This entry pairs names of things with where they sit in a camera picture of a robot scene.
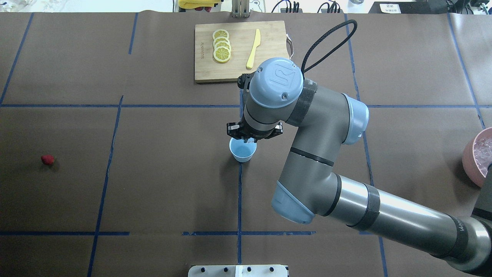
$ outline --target yellow towel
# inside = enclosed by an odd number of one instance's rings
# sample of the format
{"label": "yellow towel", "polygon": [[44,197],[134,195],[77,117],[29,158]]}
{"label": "yellow towel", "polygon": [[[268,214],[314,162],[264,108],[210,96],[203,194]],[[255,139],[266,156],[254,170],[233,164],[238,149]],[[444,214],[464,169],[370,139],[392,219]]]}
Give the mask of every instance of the yellow towel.
{"label": "yellow towel", "polygon": [[194,9],[199,7],[213,7],[220,0],[179,0],[178,6],[183,9]]}

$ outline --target lemon slice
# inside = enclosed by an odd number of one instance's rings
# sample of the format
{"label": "lemon slice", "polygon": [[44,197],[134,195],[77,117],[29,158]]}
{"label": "lemon slice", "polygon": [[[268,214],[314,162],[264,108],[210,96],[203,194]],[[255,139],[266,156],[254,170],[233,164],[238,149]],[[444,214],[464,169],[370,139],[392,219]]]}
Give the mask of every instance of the lemon slice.
{"label": "lemon slice", "polygon": [[225,40],[221,40],[221,41],[217,42],[214,45],[214,49],[217,49],[218,47],[221,47],[221,46],[225,46],[225,47],[229,48],[229,50],[231,50],[231,44]]}
{"label": "lemon slice", "polygon": [[228,39],[228,38],[226,38],[226,37],[224,37],[224,36],[218,36],[218,37],[216,37],[216,38],[214,39],[214,45],[216,45],[216,44],[217,44],[217,42],[219,42],[219,41],[225,41],[225,42],[227,42],[227,43],[231,44],[231,42],[229,41],[229,39]]}
{"label": "lemon slice", "polygon": [[212,38],[216,39],[219,36],[223,36],[225,38],[229,38],[229,32],[224,29],[218,29],[212,34]]}
{"label": "lemon slice", "polygon": [[214,59],[219,63],[227,63],[231,59],[231,50],[225,46],[219,46],[214,50]]}

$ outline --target blue cup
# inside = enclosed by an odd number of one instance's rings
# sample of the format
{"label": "blue cup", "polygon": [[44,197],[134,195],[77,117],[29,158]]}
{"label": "blue cup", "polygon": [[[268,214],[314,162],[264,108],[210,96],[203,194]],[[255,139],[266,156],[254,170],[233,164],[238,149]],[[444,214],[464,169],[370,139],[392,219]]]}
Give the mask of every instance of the blue cup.
{"label": "blue cup", "polygon": [[238,162],[245,163],[251,159],[256,151],[256,143],[253,138],[248,139],[246,143],[242,139],[231,138],[229,149]]}

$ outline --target knife handle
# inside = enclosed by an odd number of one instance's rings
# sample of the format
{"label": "knife handle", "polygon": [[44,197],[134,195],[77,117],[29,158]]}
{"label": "knife handle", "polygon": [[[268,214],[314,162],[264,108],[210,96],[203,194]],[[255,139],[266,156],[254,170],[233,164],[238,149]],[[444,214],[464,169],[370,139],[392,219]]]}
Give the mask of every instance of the knife handle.
{"label": "knife handle", "polygon": [[256,53],[256,47],[253,47],[251,49],[251,54],[249,55],[249,58],[246,62],[246,68],[247,69],[251,69],[253,68],[253,64],[254,64],[254,54]]}

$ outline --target wooden cutting board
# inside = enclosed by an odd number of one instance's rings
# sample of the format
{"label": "wooden cutting board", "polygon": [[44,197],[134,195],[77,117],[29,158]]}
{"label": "wooden cutting board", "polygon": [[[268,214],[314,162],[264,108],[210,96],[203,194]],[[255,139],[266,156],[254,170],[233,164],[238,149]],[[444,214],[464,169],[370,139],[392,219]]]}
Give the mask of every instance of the wooden cutting board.
{"label": "wooden cutting board", "polygon": [[[254,65],[246,69],[256,29],[261,32],[261,44],[256,48]],[[229,32],[232,53],[224,64],[214,60],[212,34],[217,29]],[[251,73],[265,60],[289,58],[283,21],[238,22],[195,25],[195,82],[236,82],[242,73]]]}

